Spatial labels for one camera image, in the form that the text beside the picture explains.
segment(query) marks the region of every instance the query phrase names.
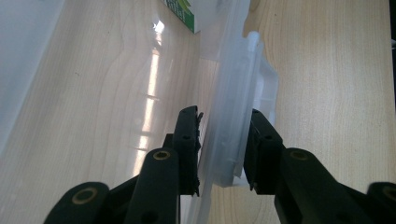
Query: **light wood surface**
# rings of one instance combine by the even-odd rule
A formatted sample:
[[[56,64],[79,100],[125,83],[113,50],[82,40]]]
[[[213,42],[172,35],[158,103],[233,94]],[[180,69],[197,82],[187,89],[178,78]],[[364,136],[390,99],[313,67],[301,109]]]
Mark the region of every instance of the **light wood surface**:
[[[278,72],[285,146],[361,191],[396,182],[388,1],[253,0],[245,30]],[[215,69],[161,1],[65,1],[0,157],[0,223],[41,223],[75,185],[138,174],[181,108],[207,111]],[[213,188],[209,223],[277,222],[273,197]]]

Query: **translucent plastic container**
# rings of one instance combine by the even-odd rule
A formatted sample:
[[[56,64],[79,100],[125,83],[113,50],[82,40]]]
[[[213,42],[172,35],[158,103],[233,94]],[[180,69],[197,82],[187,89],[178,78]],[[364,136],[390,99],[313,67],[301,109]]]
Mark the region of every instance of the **translucent plastic container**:
[[[201,31],[201,57],[219,63],[198,175],[201,197],[182,197],[182,222],[206,223],[212,185],[246,185],[243,172],[252,108],[275,122],[278,78],[262,57],[260,35],[243,37],[249,1],[218,1],[222,11]]]

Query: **green label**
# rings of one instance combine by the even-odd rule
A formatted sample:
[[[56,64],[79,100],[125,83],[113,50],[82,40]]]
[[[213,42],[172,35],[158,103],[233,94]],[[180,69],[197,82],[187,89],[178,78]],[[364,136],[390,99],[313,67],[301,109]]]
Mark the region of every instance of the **green label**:
[[[194,14],[189,10],[190,3],[188,0],[165,0],[166,5],[181,19],[184,24],[193,32],[194,31]]]

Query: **wood grain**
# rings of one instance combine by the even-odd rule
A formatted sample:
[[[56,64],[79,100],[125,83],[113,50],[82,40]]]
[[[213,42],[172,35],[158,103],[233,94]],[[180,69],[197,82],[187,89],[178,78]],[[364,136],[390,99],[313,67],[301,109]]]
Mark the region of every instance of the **wood grain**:
[[[250,30],[279,74],[285,145],[352,188],[396,182],[388,1],[252,1]],[[0,223],[41,223],[75,185],[138,174],[181,108],[208,110],[215,70],[161,1],[66,1],[0,157]],[[277,222],[273,197],[213,188],[209,223]]]

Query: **white object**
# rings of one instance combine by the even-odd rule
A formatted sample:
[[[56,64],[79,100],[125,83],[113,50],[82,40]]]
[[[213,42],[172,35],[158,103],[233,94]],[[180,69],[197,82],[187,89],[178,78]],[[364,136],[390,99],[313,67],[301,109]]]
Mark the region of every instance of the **white object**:
[[[182,197],[182,223],[206,223],[212,185],[247,185],[243,162],[252,108],[274,124],[278,78],[262,57],[260,35],[242,37],[249,1],[217,1],[226,10],[201,31],[201,57],[219,63],[198,176],[201,197]]]
[[[63,5],[64,0],[0,1],[0,154]]]

